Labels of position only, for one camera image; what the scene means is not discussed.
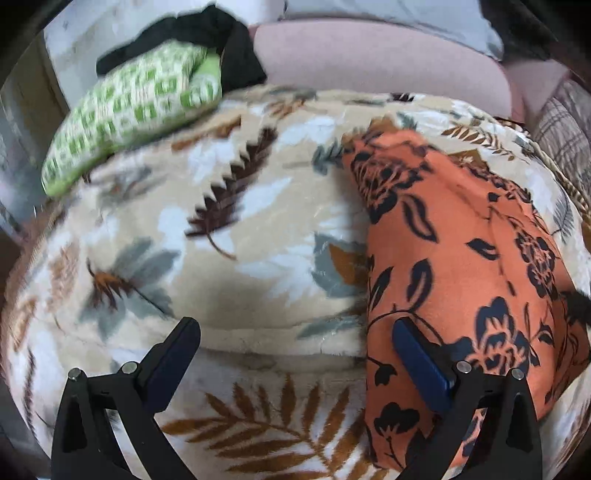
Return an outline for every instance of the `orange fabric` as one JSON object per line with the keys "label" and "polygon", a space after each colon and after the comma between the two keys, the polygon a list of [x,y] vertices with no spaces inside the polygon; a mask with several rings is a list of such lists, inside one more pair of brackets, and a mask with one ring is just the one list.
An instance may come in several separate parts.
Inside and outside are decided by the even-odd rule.
{"label": "orange fabric", "polygon": [[[586,367],[589,341],[566,311],[561,293],[573,283],[530,194],[387,120],[343,140],[343,165],[371,219],[366,425],[374,462],[401,470],[433,428],[392,347],[403,316],[453,361],[500,375],[521,368],[538,418],[548,413]],[[452,466],[466,461],[482,418],[475,415]]]}

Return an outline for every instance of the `black object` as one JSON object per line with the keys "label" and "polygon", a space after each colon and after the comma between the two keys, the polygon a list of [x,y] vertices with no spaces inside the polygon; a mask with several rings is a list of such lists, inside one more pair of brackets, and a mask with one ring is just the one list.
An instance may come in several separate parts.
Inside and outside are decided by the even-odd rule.
{"label": "black object", "polygon": [[222,58],[224,93],[265,83],[267,75],[255,55],[247,27],[215,5],[202,12],[165,17],[146,28],[133,42],[105,54],[96,62],[96,74],[106,75],[166,40],[215,48]]}
{"label": "black object", "polygon": [[[502,377],[485,374],[465,361],[453,365],[444,350],[430,343],[409,317],[394,323],[392,341],[423,399],[443,413],[423,452],[407,465],[398,480],[442,478],[477,408],[487,409],[480,434],[462,473],[455,478],[542,478],[540,431],[521,370],[514,368]],[[441,401],[444,395],[450,397],[449,407]]]}
{"label": "black object", "polygon": [[118,410],[136,453],[152,480],[195,480],[154,421],[168,406],[199,348],[196,320],[182,319],[140,364],[111,375],[68,374],[51,449],[52,480],[133,480],[105,409]]}

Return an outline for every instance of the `bed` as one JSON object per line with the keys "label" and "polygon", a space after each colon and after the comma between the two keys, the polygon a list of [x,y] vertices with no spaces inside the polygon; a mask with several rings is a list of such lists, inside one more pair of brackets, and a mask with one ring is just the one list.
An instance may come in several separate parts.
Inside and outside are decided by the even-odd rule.
{"label": "bed", "polygon": [[[384,116],[527,188],[589,292],[588,207],[520,128],[420,93],[235,92],[189,129],[79,181],[13,272],[2,367],[43,449],[70,368],[116,371],[192,316],[202,348],[156,420],[197,478],[395,478],[364,453],[368,219],[339,160],[343,134]],[[545,478],[588,427],[591,374],[570,380],[541,423]]]}

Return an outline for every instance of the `silver screw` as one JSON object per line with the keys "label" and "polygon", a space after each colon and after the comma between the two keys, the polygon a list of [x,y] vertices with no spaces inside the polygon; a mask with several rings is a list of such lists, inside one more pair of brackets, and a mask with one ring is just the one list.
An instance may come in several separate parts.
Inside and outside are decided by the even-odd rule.
{"label": "silver screw", "polygon": [[516,380],[523,380],[525,378],[523,372],[518,368],[514,368],[513,370],[511,370],[511,375],[513,375],[513,378],[515,378]]}
{"label": "silver screw", "polygon": [[456,363],[456,368],[463,374],[469,374],[472,371],[472,366],[465,360],[460,360]]}
{"label": "silver screw", "polygon": [[80,374],[82,373],[82,370],[80,370],[78,367],[74,367],[72,368],[72,370],[70,370],[68,372],[68,378],[70,380],[78,380],[78,377],[80,376]]}
{"label": "silver screw", "polygon": [[121,371],[126,374],[132,374],[133,372],[135,372],[138,369],[138,364],[137,362],[126,362],[123,364],[123,366],[121,367]]}

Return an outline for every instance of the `green pillow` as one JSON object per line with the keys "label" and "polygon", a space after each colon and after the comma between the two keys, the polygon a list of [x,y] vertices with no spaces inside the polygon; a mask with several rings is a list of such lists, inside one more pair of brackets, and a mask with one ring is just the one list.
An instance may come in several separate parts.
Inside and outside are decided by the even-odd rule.
{"label": "green pillow", "polygon": [[220,58],[205,47],[168,41],[121,65],[58,129],[41,172],[45,192],[64,193],[108,155],[194,120],[221,96]]}

